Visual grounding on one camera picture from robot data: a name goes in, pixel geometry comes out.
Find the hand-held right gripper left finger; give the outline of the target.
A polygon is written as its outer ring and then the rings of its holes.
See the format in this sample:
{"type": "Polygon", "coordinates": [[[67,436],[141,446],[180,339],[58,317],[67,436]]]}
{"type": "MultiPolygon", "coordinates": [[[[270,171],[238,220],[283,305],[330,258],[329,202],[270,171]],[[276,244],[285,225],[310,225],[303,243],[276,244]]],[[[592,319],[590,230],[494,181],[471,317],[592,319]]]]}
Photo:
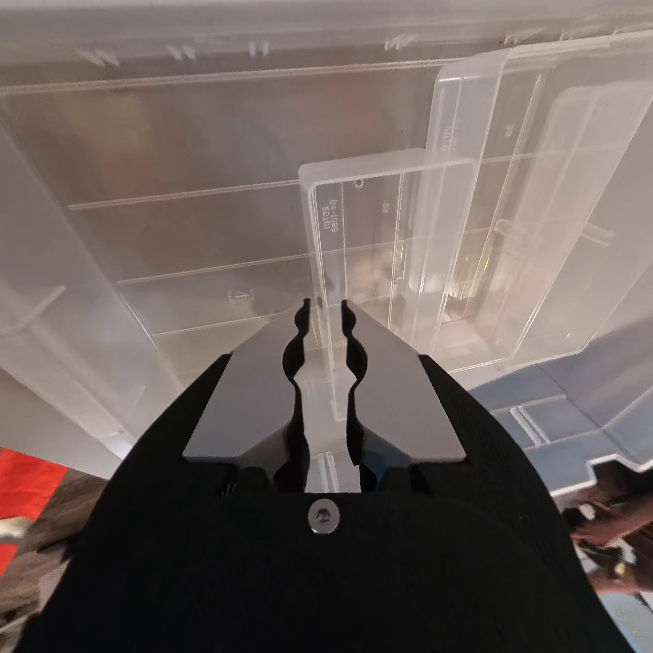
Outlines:
{"type": "Polygon", "coordinates": [[[309,446],[302,394],[311,301],[266,324],[229,355],[184,449],[192,463],[258,468],[280,491],[305,491],[309,446]]]}

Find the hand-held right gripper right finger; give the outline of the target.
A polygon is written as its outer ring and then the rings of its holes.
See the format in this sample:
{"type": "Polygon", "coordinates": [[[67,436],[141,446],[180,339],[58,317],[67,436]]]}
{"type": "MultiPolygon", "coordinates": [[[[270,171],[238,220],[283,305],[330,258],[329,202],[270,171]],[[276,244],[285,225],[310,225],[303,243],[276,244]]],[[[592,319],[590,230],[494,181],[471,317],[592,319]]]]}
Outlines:
{"type": "Polygon", "coordinates": [[[347,300],[341,302],[346,365],[347,451],[362,481],[389,469],[457,464],[464,448],[416,350],[347,300]]]}

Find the clear plastic storage bin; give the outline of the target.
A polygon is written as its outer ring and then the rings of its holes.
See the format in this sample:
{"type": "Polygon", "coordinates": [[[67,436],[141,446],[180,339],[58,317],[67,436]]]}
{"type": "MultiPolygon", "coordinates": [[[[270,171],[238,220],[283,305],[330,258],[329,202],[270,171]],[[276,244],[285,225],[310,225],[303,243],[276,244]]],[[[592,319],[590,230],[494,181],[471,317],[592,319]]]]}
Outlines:
{"type": "MultiPolygon", "coordinates": [[[[652,31],[651,1],[2,1],[1,447],[110,478],[314,297],[299,169],[425,150],[438,73],[652,31]]],[[[652,117],[617,176],[652,218],[652,117]]],[[[314,305],[307,490],[357,490],[314,305]]],[[[580,352],[448,371],[553,496],[652,467],[652,260],[580,352]]]]}

